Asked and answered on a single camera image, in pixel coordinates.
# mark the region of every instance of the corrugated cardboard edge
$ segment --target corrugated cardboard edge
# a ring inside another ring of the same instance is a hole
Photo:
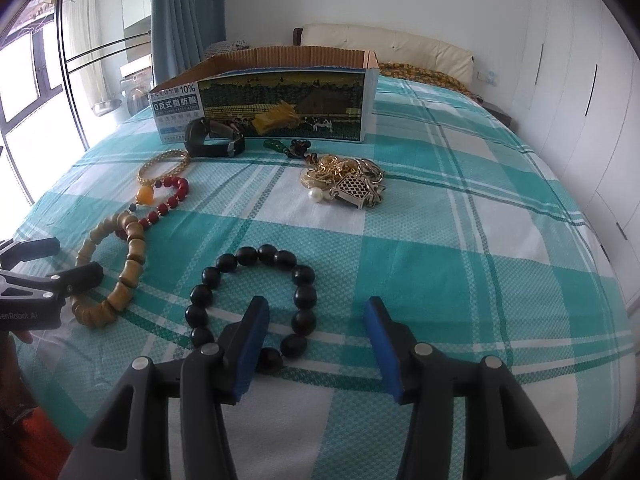
[[[233,70],[250,68],[378,68],[372,50],[328,46],[262,46],[210,57],[180,75],[156,86],[152,92],[194,83]]]

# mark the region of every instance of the pillow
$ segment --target pillow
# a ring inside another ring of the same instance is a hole
[[[438,72],[437,70],[420,68],[419,66],[409,65],[407,63],[380,63],[380,75],[447,88],[476,101],[475,94],[467,90],[466,86],[455,77],[445,74],[444,72]]]
[[[236,50],[244,50],[249,48],[249,44],[245,40],[235,41],[218,41],[217,43],[211,43],[206,49],[204,49],[204,59],[207,59],[216,54],[228,54]]]

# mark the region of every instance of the metal screw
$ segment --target metal screw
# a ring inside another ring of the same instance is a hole
[[[217,343],[204,343],[204,345],[200,347],[200,353],[203,355],[215,355],[219,350],[220,347]]]
[[[131,363],[131,368],[133,368],[134,370],[144,370],[148,366],[149,359],[147,359],[146,357],[136,357]]]
[[[486,364],[489,368],[500,368],[502,366],[502,361],[500,361],[500,359],[495,355],[488,355],[484,359],[484,364]]]
[[[431,355],[431,353],[433,352],[433,346],[431,346],[429,343],[418,343],[416,346],[414,346],[414,352],[418,355],[423,356]]]

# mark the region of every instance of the plaid bedspread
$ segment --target plaid bedspread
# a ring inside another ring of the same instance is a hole
[[[380,77],[374,111],[363,144],[312,146],[386,170],[374,209],[311,202],[298,181],[303,164],[261,140],[238,158],[188,167],[187,200],[148,232],[130,309],[90,330],[67,305],[60,329],[19,346],[36,398],[66,437],[79,437],[132,359],[190,351],[184,309],[205,266],[271,243],[316,270],[318,330],[302,359],[279,377],[257,376],[225,408],[241,479],[395,478],[411,407],[382,391],[362,322],[369,296],[450,356],[503,359],[576,474],[602,453],[633,409],[634,354],[618,286],[574,200],[528,146],[460,94]],[[172,147],[160,144],[147,109],[89,150],[17,234],[56,236],[63,251],[20,270],[72,266],[89,230],[131,202],[140,165]],[[95,300],[113,288],[125,255],[116,237],[100,245],[94,258],[106,275]],[[220,333],[261,294],[271,305],[266,344],[277,346],[290,333],[293,290],[286,274],[264,266],[225,275],[212,329]],[[457,402],[452,479],[461,475],[463,425]]]

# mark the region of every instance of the white pearl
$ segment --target white pearl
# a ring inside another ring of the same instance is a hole
[[[322,194],[322,189],[319,187],[312,187],[309,190],[309,198],[312,202],[322,202],[324,195]]]

